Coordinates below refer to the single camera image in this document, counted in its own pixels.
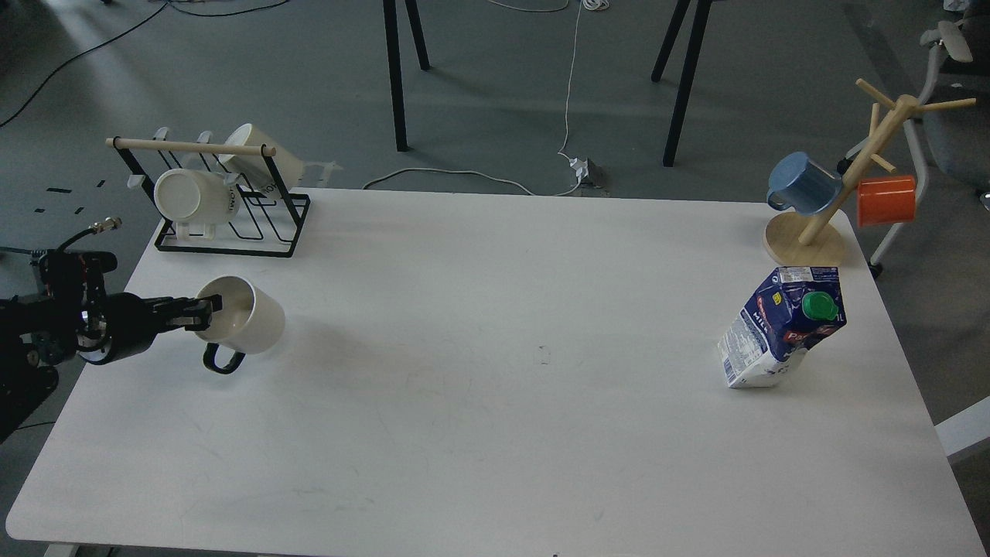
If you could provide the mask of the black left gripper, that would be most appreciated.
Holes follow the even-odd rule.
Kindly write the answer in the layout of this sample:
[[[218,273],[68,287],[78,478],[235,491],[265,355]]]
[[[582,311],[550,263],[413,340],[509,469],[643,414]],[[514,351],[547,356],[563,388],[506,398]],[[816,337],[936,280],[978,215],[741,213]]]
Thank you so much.
[[[212,315],[224,307],[222,295],[197,299],[141,299],[128,292],[110,295],[81,310],[77,353],[90,364],[109,364],[145,352],[159,333],[173,330],[205,331]]]

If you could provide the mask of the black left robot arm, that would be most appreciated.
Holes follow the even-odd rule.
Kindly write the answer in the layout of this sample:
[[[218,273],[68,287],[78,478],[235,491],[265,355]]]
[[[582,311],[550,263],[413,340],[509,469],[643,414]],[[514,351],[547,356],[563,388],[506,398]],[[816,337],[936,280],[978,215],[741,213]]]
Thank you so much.
[[[75,251],[72,244],[117,229],[109,217],[84,228],[56,249],[34,250],[38,292],[1,306],[1,419],[7,439],[56,390],[57,365],[81,357],[108,364],[145,352],[162,333],[207,330],[225,306],[222,295],[202,299],[142,299],[109,295],[104,276],[117,268],[109,251]]]

